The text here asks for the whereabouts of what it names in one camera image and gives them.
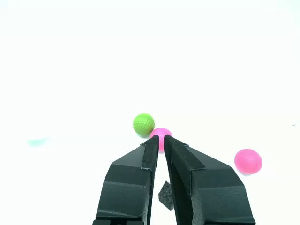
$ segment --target green golf ball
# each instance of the green golf ball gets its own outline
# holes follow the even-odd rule
[[[149,135],[155,127],[154,119],[146,113],[139,114],[133,120],[133,128],[140,136]]]

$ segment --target pink golf ball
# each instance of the pink golf ball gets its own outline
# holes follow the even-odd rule
[[[234,163],[239,171],[250,175],[260,171],[263,160],[256,151],[252,149],[242,149],[235,155]]]
[[[166,128],[156,128],[150,134],[150,138],[153,137],[154,135],[159,136],[159,151],[163,152],[164,151],[164,138],[166,135],[173,136],[172,133]]]

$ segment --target teal smudge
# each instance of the teal smudge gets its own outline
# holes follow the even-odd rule
[[[43,138],[43,139],[36,139],[36,140],[28,140],[27,143],[31,147],[38,147],[38,146],[43,145],[46,141],[47,141],[47,138]]]

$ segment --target white surface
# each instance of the white surface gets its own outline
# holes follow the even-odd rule
[[[174,137],[234,167],[243,148],[258,151],[261,171],[244,182],[258,225],[295,221],[299,203],[300,128],[287,114],[153,113],[157,127],[169,128]],[[112,161],[144,140],[132,128],[134,116],[107,116],[86,120],[77,133],[54,135],[40,148],[18,138],[1,140],[0,223],[14,225],[91,224],[102,183]],[[158,201],[169,180],[164,154],[159,155],[151,224],[176,224]]]
[[[257,224],[295,223],[299,114],[224,113],[300,112],[299,40],[297,0],[0,0],[0,224],[91,224],[143,112],[229,165],[258,151]],[[151,221],[173,225],[164,160]]]

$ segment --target ball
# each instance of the ball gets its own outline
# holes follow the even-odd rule
[[[154,127],[154,119],[149,114],[139,114],[133,120],[133,128],[140,136],[149,135],[153,131]]]
[[[166,128],[156,128],[150,134],[150,138],[153,137],[154,135],[159,136],[159,151],[164,152],[164,139],[165,139],[165,136],[166,135],[173,136],[172,133]]]
[[[235,155],[234,163],[240,172],[250,175],[260,171],[263,160],[256,151],[242,149]]]

